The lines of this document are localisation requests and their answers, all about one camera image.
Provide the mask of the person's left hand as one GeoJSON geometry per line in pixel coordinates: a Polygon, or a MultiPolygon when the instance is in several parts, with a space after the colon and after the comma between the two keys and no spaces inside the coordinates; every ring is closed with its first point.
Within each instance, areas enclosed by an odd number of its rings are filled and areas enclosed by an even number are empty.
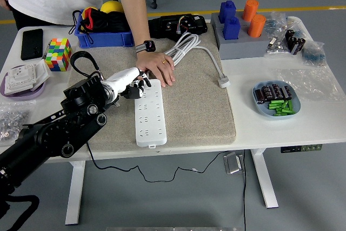
{"type": "Polygon", "coordinates": [[[166,54],[141,51],[136,54],[136,67],[141,71],[150,71],[161,82],[162,87],[172,86],[175,82],[174,62],[166,54]]]}

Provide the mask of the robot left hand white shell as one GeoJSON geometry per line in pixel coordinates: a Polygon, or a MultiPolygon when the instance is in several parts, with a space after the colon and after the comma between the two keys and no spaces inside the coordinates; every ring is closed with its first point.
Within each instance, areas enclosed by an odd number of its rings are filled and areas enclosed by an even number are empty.
{"type": "Polygon", "coordinates": [[[137,67],[113,74],[107,80],[102,81],[102,85],[108,96],[109,103],[114,102],[118,95],[126,99],[139,99],[143,96],[145,85],[151,87],[146,74],[137,67]]]}

